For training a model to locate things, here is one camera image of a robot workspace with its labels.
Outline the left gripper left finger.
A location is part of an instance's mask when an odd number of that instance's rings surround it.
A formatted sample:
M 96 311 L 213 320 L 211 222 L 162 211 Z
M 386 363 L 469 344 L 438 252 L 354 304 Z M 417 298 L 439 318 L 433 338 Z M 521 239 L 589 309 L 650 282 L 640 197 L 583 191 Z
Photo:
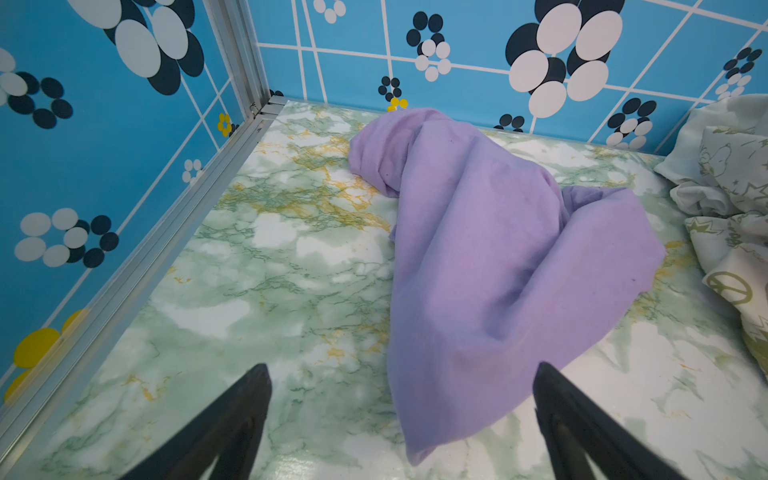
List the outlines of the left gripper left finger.
M 272 395 L 268 367 L 246 372 L 125 479 L 247 479 L 253 469 Z

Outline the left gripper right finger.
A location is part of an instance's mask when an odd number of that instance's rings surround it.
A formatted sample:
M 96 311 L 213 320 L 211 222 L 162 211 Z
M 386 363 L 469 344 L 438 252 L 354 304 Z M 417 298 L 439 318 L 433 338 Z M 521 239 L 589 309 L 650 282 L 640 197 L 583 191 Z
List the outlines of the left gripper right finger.
M 539 364 L 533 397 L 557 479 L 593 479 L 593 466 L 608 479 L 683 477 L 551 364 Z

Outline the purple cloth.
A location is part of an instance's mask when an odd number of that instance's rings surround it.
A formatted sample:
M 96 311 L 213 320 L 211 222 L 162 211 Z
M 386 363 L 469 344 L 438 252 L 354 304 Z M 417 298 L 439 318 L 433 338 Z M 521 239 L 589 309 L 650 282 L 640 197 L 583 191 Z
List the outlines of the purple cloth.
M 562 187 L 433 109 L 372 121 L 348 159 L 398 201 L 387 374 L 412 465 L 603 339 L 666 254 L 631 190 Z

